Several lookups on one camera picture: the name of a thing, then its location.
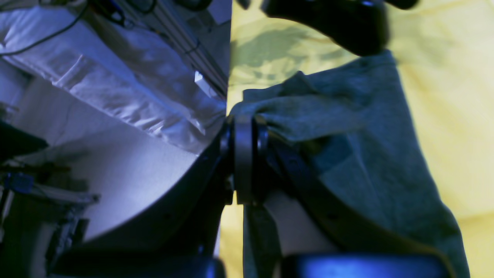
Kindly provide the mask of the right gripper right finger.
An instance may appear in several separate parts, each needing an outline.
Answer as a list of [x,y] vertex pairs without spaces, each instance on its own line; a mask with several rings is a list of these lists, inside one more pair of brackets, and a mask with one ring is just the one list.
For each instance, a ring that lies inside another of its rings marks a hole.
[[280,194],[289,216],[281,278],[454,278],[448,259],[431,246],[394,234],[347,206],[306,161],[259,116],[235,118],[235,189],[243,205],[266,206]]

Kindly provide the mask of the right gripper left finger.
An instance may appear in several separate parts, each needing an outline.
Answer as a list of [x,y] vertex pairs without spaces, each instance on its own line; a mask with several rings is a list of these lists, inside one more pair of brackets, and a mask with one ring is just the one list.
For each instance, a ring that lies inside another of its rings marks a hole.
[[69,278],[224,278],[214,251],[232,166],[233,119],[181,179],[150,207],[113,230],[75,245],[52,268]]

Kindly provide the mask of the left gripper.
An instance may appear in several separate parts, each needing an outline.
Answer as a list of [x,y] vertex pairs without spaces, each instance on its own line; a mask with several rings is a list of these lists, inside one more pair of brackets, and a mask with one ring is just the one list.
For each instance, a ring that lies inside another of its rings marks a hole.
[[386,5],[409,10],[416,0],[263,0],[261,11],[307,26],[357,56],[386,51],[391,38]]

